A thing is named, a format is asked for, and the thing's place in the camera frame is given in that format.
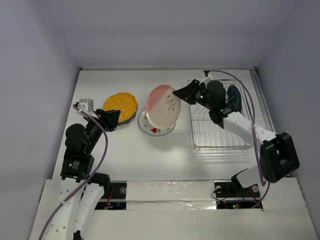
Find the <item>white patterned plate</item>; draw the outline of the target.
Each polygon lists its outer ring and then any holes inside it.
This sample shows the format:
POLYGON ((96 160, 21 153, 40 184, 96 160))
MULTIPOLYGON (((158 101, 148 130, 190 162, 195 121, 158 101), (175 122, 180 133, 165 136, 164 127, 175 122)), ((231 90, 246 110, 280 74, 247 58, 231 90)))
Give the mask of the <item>white patterned plate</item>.
POLYGON ((176 124, 172 125, 171 127, 168 128, 156 128, 153 125, 150 124, 148 121, 147 115, 146 115, 146 109, 143 108, 141 112, 139 113, 138 117, 138 125, 140 129, 146 133, 147 135, 154 136, 154 137, 162 137, 170 132, 173 131, 175 128, 176 124))

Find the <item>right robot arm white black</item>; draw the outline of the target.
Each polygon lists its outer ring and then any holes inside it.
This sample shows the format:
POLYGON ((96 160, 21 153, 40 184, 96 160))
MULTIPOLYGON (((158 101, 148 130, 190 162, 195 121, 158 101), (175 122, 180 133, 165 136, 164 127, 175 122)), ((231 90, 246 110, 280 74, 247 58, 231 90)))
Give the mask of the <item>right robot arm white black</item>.
POLYGON ((230 183, 235 196, 242 196, 250 186, 260 183, 274 184, 300 167, 293 138, 286 132, 275 133, 244 117, 239 111, 241 101, 225 89, 222 82, 211 80, 207 84, 196 79, 173 94, 189 105, 201 105, 209 112, 213 123, 227 130, 254 148, 256 165, 236 174, 230 183))

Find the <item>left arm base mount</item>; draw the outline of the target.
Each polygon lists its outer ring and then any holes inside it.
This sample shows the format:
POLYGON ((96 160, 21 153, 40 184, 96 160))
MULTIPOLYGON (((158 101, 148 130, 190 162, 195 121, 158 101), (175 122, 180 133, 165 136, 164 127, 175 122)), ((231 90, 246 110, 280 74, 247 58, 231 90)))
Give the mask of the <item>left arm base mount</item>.
POLYGON ((96 204, 95 210, 125 210, 127 208, 127 182, 112 181, 109 193, 96 204))

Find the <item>yellow dotted plate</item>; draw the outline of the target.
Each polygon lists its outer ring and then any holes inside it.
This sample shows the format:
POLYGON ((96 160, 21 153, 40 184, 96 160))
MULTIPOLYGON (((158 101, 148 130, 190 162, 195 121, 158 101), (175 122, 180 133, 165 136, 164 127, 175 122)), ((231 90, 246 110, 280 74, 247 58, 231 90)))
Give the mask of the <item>yellow dotted plate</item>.
POLYGON ((120 110, 119 123, 128 120, 137 108, 136 98, 128 92, 118 92, 111 95, 102 106, 104 111, 120 110))

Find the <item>blue dotted plate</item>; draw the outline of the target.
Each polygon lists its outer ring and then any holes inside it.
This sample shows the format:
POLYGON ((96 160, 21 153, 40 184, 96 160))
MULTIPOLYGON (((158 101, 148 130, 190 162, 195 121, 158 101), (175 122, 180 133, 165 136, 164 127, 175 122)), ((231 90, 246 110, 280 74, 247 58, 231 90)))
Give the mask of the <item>blue dotted plate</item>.
POLYGON ((118 122, 118 126, 125 125, 125 124, 131 122, 136 117, 137 111, 138 111, 138 108, 135 110, 134 114, 128 120, 125 120, 123 122, 118 122))

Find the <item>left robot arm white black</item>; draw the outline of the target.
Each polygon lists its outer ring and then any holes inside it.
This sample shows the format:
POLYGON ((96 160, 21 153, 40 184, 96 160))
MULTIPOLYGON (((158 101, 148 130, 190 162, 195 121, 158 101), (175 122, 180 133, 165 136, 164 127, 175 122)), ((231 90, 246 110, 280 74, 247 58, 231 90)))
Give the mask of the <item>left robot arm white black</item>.
POLYGON ((87 125, 72 124, 65 131, 58 205, 44 224, 41 240, 81 240, 97 203, 112 193, 109 175, 93 168, 92 151, 101 136, 117 128, 121 112, 97 109, 87 113, 79 108, 76 111, 87 125))

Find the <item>white plate red rim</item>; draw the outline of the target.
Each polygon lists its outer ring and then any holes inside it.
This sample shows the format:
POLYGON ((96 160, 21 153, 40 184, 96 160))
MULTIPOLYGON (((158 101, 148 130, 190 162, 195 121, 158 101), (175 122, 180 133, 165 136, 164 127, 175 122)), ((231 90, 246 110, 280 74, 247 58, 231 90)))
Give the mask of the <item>white plate red rim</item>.
POLYGON ((145 113, 149 123, 157 129, 173 126, 181 113, 181 100, 173 94, 175 89, 167 84, 159 85, 149 94, 145 113))

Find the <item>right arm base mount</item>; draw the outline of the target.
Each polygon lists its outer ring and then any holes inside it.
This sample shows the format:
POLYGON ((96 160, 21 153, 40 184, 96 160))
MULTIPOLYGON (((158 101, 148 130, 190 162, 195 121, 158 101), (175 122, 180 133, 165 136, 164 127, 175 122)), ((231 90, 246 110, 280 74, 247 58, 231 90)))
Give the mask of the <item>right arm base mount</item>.
POLYGON ((215 182, 211 196, 218 210, 251 209, 261 199, 257 185, 243 188, 231 181, 215 182))

